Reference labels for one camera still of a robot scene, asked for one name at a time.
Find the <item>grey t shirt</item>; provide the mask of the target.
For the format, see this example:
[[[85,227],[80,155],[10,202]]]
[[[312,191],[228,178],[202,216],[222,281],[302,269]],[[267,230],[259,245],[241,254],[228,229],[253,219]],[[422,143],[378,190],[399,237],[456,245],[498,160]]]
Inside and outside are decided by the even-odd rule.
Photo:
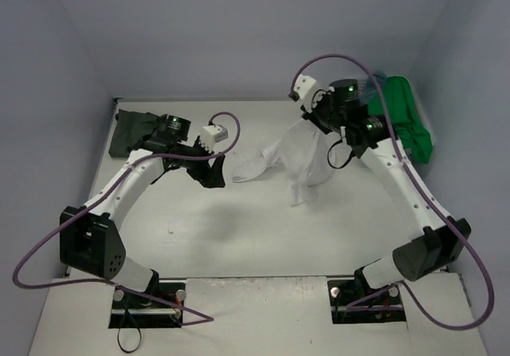
[[[111,158],[127,158],[134,145],[155,129],[160,117],[150,112],[125,111],[120,109],[115,116],[108,154]]]

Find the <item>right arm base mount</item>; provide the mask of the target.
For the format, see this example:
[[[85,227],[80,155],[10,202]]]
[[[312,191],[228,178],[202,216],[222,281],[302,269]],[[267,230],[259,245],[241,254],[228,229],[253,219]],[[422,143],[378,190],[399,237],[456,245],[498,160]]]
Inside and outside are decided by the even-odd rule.
[[[402,297],[395,285],[382,292],[361,291],[350,278],[328,279],[331,321],[334,325],[404,323]]]

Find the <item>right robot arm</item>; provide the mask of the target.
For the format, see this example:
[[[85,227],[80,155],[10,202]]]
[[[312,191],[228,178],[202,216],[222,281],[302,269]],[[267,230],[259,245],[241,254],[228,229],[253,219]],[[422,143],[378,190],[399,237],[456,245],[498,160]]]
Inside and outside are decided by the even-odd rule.
[[[471,233],[469,223],[437,203],[401,140],[390,137],[385,116],[370,115],[360,103],[357,81],[338,80],[324,90],[317,80],[300,75],[293,90],[304,119],[326,134],[345,134],[351,155],[378,177],[406,226],[405,244],[355,272],[355,297],[370,302],[389,284],[415,281],[453,263],[464,248],[461,239]]]

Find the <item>white t shirt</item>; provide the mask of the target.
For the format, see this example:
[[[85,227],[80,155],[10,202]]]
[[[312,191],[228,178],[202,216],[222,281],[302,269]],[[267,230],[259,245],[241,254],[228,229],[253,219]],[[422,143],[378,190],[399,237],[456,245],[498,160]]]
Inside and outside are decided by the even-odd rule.
[[[333,142],[318,127],[300,120],[289,127],[276,142],[257,150],[234,167],[235,183],[258,180],[268,170],[282,166],[288,179],[290,206],[298,206],[316,198],[315,187],[332,177],[328,153]]]

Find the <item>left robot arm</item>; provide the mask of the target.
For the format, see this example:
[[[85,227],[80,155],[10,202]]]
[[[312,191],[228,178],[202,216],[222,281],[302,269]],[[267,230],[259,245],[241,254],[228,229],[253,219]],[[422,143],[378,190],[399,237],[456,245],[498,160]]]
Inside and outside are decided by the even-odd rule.
[[[228,130],[209,122],[192,145],[187,145],[190,121],[163,115],[150,133],[129,146],[121,170],[80,208],[69,206],[60,216],[60,260],[115,285],[131,289],[140,307],[152,307],[159,299],[159,274],[127,255],[121,225],[147,187],[165,173],[184,169],[207,189],[222,188],[223,155],[214,147],[227,139]]]

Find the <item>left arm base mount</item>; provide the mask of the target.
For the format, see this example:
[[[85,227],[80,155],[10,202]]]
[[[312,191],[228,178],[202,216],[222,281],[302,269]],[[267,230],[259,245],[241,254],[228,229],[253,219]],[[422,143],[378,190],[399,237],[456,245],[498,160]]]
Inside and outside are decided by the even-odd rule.
[[[156,296],[167,302],[183,305],[186,298],[186,282],[160,281]],[[108,323],[110,329],[168,329],[181,326],[181,310],[121,291],[119,288],[114,290]]]

